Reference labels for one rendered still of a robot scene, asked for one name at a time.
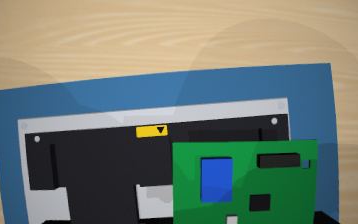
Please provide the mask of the green circuit board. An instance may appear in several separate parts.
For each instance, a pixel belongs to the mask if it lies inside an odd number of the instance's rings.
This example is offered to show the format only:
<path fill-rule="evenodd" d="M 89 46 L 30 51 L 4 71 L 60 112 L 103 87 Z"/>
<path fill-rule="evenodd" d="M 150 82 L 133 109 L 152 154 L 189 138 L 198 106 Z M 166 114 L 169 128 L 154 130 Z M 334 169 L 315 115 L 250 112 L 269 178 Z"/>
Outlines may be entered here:
<path fill-rule="evenodd" d="M 313 224 L 317 152 L 318 140 L 173 142 L 173 224 Z"/>

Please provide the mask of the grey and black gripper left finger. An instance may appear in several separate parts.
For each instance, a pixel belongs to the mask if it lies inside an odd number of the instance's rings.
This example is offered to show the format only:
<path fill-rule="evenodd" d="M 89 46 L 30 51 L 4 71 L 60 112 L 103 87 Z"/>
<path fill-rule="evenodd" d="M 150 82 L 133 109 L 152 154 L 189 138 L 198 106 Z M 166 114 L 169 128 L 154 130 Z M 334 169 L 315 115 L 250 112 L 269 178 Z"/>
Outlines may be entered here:
<path fill-rule="evenodd" d="M 160 218 L 159 224 L 173 224 L 173 221 L 170 221 L 170 218 Z"/>

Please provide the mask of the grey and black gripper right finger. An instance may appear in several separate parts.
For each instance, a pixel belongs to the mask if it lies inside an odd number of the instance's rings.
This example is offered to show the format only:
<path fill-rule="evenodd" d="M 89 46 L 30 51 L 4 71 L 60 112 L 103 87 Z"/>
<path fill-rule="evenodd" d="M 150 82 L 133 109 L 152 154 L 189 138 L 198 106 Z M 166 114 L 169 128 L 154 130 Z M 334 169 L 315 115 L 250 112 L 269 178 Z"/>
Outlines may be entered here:
<path fill-rule="evenodd" d="M 322 211 L 315 211 L 313 224 L 340 224 L 340 223 Z"/>

